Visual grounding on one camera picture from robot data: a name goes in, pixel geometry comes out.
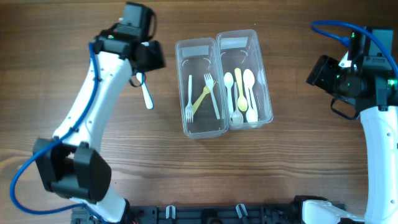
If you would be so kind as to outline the light blue plastic fork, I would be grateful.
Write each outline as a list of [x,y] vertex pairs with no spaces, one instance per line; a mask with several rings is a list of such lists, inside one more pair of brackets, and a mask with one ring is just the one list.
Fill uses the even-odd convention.
[[141,84],[142,87],[142,92],[143,92],[143,97],[144,97],[144,102],[146,104],[146,108],[148,110],[152,110],[154,108],[154,103],[153,100],[151,98],[151,95],[148,91],[147,85],[146,85],[146,79],[144,76],[144,73],[137,73],[136,74],[136,78],[138,79],[138,81]]

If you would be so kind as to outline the yellow plastic fork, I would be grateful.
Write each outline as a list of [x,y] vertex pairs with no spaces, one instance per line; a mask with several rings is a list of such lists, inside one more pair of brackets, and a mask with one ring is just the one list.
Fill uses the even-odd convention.
[[201,93],[201,95],[198,97],[198,99],[196,100],[196,102],[194,102],[193,104],[193,113],[197,112],[197,109],[199,108],[200,104],[202,103],[203,99],[205,98],[205,96],[207,94],[210,93],[210,89],[205,85],[205,87],[203,88],[203,91]]

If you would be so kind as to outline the white spoon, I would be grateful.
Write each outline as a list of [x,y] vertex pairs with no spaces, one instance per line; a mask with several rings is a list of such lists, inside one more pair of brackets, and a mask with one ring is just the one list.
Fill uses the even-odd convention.
[[267,99],[267,80],[266,80],[266,74],[264,69],[261,69],[257,73],[257,82],[258,82],[258,92],[262,93],[263,97],[263,102],[266,102]]
[[246,119],[248,123],[258,122],[257,105],[254,99],[254,92],[252,90],[255,83],[255,78],[253,72],[250,69],[245,69],[243,73],[243,82],[249,105],[249,108],[246,112]]

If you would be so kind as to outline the white spoon diagonal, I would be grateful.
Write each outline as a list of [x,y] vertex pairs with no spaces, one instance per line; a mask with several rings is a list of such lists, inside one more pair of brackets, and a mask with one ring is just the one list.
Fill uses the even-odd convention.
[[233,101],[232,101],[232,92],[231,89],[234,84],[233,76],[230,72],[226,72],[224,75],[224,84],[227,89],[227,98],[228,98],[228,111],[229,115],[233,114]]

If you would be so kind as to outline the yellow plastic spoon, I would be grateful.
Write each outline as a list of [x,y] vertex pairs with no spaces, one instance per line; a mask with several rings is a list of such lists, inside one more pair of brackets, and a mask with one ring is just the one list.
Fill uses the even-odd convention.
[[242,75],[241,69],[235,68],[234,74],[235,74],[236,83],[238,86],[238,100],[237,100],[238,108],[241,111],[245,112],[248,109],[248,102],[243,93],[243,75]]

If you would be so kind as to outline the white spoon bowl down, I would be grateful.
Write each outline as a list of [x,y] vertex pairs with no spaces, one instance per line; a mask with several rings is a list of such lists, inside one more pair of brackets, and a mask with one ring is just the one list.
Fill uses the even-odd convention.
[[234,102],[235,102],[235,109],[232,114],[232,121],[234,124],[243,124],[244,118],[243,114],[240,112],[238,108],[238,87],[237,83],[234,83]]

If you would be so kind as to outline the white plastic fork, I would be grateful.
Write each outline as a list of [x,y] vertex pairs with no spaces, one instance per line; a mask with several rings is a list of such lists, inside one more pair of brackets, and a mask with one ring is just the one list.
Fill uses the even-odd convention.
[[193,122],[193,104],[192,104],[192,75],[188,77],[188,103],[185,107],[185,118],[188,123]]

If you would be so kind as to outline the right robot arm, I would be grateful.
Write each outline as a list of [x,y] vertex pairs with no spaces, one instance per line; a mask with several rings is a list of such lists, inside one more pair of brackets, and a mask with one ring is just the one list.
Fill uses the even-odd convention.
[[353,215],[320,197],[296,197],[302,223],[397,223],[397,63],[392,29],[342,21],[314,21],[313,31],[338,40],[348,51],[341,61],[322,55],[307,83],[354,106],[352,120],[364,129],[368,202]]

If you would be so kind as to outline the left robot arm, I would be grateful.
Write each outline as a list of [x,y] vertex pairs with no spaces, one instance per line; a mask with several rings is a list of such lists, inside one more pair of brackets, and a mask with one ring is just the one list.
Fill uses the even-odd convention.
[[38,139],[35,163],[48,192],[86,208],[102,223],[132,223],[129,202],[111,187],[111,168],[101,157],[101,140],[114,105],[137,74],[165,66],[154,40],[157,18],[127,2],[123,16],[89,43],[87,76],[67,117],[51,139]]

